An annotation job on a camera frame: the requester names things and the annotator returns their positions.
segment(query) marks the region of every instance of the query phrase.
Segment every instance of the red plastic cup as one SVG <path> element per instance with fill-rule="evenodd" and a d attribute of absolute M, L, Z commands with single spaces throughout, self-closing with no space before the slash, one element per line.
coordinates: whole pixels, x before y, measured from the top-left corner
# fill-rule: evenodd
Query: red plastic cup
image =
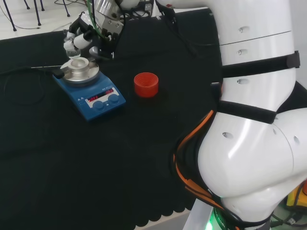
<path fill-rule="evenodd" d="M 140 97 L 150 98 L 158 93 L 159 79 L 153 73 L 140 73 L 134 78 L 134 91 Z"/>

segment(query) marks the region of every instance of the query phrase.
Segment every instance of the red led display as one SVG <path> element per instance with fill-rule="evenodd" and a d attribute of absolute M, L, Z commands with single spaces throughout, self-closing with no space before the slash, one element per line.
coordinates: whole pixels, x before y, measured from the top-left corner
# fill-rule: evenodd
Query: red led display
<path fill-rule="evenodd" d="M 104 91 L 104 92 L 101 92 L 101 93 L 99 93 L 99 94 L 97 94 L 97 95 L 95 95 L 95 96 L 93 96 L 93 97 L 90 97 L 90 98 L 88 98 L 87 100 L 88 100 L 89 102 L 92 102 L 92 101 L 97 100 L 98 98 L 103 97 L 103 96 L 105 96 L 105 95 L 108 95 L 108 94 L 110 94 L 110 93 L 112 93 L 112 92 L 114 92 L 114 90 L 113 90 L 113 89 L 109 89 L 109 90 L 106 90 L 106 91 Z"/>

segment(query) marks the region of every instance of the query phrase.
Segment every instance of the black cloth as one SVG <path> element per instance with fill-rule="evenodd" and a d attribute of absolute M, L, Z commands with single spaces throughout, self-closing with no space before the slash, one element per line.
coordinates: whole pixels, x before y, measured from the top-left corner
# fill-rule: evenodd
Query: black cloth
<path fill-rule="evenodd" d="M 190 40 L 218 42 L 209 10 L 179 14 L 178 22 Z M 0 70 L 61 65 L 63 39 L 56 32 L 0 41 Z M 127 103 L 91 123 L 50 75 L 1 76 L 0 229 L 132 230 L 191 209 L 195 199 L 174 180 L 169 152 L 215 109 L 210 83 L 222 80 L 219 47 L 197 51 L 192 57 L 157 18 L 129 22 L 116 59 L 100 64 Z M 133 89 L 145 71 L 159 77 L 148 100 Z M 299 95 L 295 106 L 307 107 L 306 92 Z"/>

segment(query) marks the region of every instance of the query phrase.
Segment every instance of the chair leg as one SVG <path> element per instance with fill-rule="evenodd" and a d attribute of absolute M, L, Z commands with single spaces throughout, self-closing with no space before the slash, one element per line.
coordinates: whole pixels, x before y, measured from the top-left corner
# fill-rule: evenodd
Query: chair leg
<path fill-rule="evenodd" d="M 12 23 L 13 30 L 14 30 L 14 31 L 17 31 L 16 28 L 15 28 L 15 25 L 14 25 L 14 23 L 13 23 L 13 19 L 12 19 L 12 17 L 11 17 L 9 8 L 8 8 L 8 6 L 7 6 L 6 2 L 5 2 L 5 0 L 3 0 L 3 2 L 4 2 L 4 5 L 5 5 L 5 8 L 6 8 L 6 11 L 7 11 L 8 15 L 9 15 L 10 21 L 11 21 L 11 23 Z"/>
<path fill-rule="evenodd" d="M 43 0 L 40 0 L 40 5 L 42 7 L 42 11 L 45 11 L 44 6 L 43 6 Z"/>
<path fill-rule="evenodd" d="M 66 7 L 66 3 L 65 3 L 64 0 L 63 0 L 63 3 L 64 3 L 64 6 L 65 6 L 65 9 L 66 9 L 66 12 L 67 12 L 67 17 L 70 17 L 70 14 L 68 13 L 68 10 L 67 10 L 67 7 Z"/>
<path fill-rule="evenodd" d="M 35 11 L 36 11 L 38 25 L 41 26 L 42 24 L 39 21 L 39 15 L 38 15 L 38 10 L 37 10 L 36 0 L 34 0 L 34 6 L 35 6 Z"/>
<path fill-rule="evenodd" d="M 24 2 L 25 2 L 25 5 L 27 6 L 27 10 L 29 10 L 30 7 L 28 6 L 28 3 L 26 2 L 26 0 L 24 0 Z"/>

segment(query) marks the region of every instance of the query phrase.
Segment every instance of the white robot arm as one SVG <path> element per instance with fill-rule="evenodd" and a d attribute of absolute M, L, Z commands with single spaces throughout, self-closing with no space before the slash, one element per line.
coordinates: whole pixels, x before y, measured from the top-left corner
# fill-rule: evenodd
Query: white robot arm
<path fill-rule="evenodd" d="M 294 88 L 299 66 L 289 0 L 157 1 L 171 9 L 212 10 L 225 78 L 220 110 L 199 150 L 199 173 L 224 208 L 240 220 L 268 220 L 280 201 L 307 178 L 307 109 L 276 116 Z M 137 4 L 123 0 L 121 6 Z M 110 57 L 123 26 L 118 4 L 95 0 L 94 8 L 99 30 L 110 41 L 91 53 Z M 64 47 L 83 49 L 96 35 L 89 14 L 83 13 L 71 25 L 71 39 Z"/>

